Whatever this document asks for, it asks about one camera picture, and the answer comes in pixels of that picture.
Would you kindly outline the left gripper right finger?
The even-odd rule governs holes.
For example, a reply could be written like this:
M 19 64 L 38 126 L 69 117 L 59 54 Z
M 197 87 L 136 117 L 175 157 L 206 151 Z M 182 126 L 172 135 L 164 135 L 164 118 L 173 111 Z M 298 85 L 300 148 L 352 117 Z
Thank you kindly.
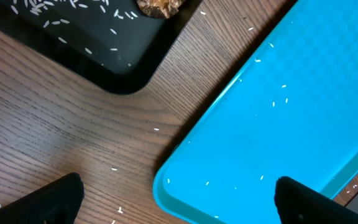
M 358 224 L 358 214 L 313 189 L 283 176 L 274 202 L 282 224 Z

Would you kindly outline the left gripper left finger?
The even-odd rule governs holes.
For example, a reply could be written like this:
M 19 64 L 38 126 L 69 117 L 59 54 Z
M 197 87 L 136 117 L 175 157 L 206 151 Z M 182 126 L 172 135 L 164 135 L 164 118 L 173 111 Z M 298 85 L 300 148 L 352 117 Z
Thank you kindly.
M 76 172 L 0 208 L 0 224 L 73 224 L 85 197 Z

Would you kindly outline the rice pile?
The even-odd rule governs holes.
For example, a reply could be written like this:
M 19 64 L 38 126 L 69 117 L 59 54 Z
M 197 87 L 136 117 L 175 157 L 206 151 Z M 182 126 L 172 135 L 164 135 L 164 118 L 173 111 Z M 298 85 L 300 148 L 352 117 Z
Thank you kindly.
M 12 1 L 14 14 L 60 42 L 114 71 L 140 60 L 135 32 L 139 15 L 132 1 Z

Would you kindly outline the brown food chunk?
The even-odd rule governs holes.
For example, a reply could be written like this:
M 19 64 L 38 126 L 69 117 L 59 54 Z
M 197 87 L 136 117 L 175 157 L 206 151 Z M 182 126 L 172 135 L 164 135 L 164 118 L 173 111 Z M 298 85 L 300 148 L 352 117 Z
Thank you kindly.
M 140 10 L 147 16 L 169 19 L 174 16 L 185 0 L 137 0 Z

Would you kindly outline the teal serving tray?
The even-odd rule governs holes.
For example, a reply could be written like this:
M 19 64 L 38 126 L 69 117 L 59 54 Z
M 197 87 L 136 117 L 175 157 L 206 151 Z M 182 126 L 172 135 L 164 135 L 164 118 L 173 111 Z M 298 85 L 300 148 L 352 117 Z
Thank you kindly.
M 334 198 L 358 173 L 358 0 L 301 0 L 158 170 L 190 223 L 278 223 L 283 176 Z

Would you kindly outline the black rectangular tray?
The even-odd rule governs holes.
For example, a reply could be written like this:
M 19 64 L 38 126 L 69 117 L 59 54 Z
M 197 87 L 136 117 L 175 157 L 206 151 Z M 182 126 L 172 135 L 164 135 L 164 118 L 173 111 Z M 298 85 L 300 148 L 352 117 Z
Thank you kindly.
M 185 1 L 169 18 L 136 1 L 0 1 L 0 31 L 114 94 L 153 77 L 199 6 Z

